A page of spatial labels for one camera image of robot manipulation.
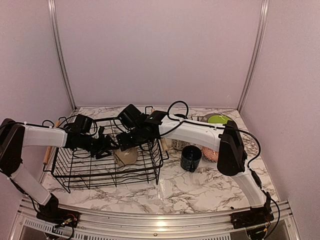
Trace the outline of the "floral glass mug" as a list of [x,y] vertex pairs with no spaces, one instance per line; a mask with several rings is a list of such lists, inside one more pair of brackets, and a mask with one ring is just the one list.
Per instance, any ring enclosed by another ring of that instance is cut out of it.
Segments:
[[185,148],[188,145],[189,145],[188,142],[185,142],[185,141],[182,141],[182,140],[173,139],[171,141],[171,146],[177,151],[182,151],[183,148]]

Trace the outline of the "dark blue cup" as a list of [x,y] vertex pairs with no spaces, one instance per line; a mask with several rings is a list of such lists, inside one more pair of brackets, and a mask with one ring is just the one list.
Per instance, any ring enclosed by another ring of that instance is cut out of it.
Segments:
[[195,145],[187,145],[181,151],[180,166],[187,172],[194,173],[202,159],[202,150]]

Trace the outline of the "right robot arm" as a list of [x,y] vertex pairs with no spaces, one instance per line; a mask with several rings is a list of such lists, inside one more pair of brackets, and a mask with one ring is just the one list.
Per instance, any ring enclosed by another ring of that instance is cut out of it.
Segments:
[[231,177],[249,202],[250,209],[245,211],[247,219],[252,224],[258,224],[272,215],[271,203],[274,200],[263,190],[259,176],[250,168],[251,161],[247,159],[241,134],[249,135],[249,132],[239,129],[234,121],[205,123],[171,114],[168,110],[155,110],[147,114],[133,104],[126,106],[117,119],[126,128],[125,132],[116,136],[122,151],[154,139],[167,138],[218,152],[218,171]]

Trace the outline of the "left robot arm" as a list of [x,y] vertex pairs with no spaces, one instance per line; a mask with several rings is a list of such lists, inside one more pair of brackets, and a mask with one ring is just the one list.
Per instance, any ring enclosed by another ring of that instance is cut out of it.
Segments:
[[85,150],[92,157],[100,159],[109,156],[119,145],[108,135],[104,128],[97,128],[98,137],[90,132],[95,121],[85,115],[78,114],[74,122],[63,128],[47,127],[17,122],[6,118],[0,126],[0,171],[8,177],[12,184],[33,203],[37,217],[58,223],[64,219],[76,218],[75,213],[59,208],[59,200],[44,188],[24,167],[22,149],[24,147],[56,147],[71,150]]

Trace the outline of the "grey reindeer plate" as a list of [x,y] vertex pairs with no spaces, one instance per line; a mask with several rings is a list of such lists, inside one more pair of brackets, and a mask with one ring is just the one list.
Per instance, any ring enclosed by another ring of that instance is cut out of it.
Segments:
[[208,123],[208,118],[213,115],[224,115],[224,114],[222,114],[222,113],[209,113],[209,114],[203,116],[202,122]]

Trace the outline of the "beige bowl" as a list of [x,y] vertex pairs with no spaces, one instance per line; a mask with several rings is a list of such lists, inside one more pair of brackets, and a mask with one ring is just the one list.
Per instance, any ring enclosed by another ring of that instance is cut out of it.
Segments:
[[114,151],[115,162],[120,166],[134,164],[138,159],[138,151],[136,148],[129,148],[125,151],[117,149]]

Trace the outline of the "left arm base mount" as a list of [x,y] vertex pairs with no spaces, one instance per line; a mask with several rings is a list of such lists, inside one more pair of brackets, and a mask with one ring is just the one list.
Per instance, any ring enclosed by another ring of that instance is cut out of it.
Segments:
[[59,207],[59,200],[52,193],[45,205],[38,204],[36,218],[54,223],[57,227],[69,226],[76,228],[79,222],[80,213],[78,211]]

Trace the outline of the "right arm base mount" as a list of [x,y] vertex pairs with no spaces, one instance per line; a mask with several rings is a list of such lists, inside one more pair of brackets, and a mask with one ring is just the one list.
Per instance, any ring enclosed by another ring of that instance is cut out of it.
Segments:
[[234,229],[253,227],[273,221],[274,215],[270,207],[250,208],[230,215],[230,222]]

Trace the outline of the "blue patterned bowl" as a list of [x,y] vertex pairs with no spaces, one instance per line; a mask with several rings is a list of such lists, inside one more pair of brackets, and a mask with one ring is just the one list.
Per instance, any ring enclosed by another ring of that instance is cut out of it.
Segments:
[[203,147],[202,153],[204,158],[209,162],[216,163],[219,159],[219,152],[214,151],[208,147]]

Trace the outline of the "green plate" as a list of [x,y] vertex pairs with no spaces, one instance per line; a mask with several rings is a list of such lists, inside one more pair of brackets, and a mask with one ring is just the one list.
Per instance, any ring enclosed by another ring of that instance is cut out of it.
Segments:
[[215,114],[208,118],[207,122],[210,124],[226,124],[228,121],[232,119],[223,114]]

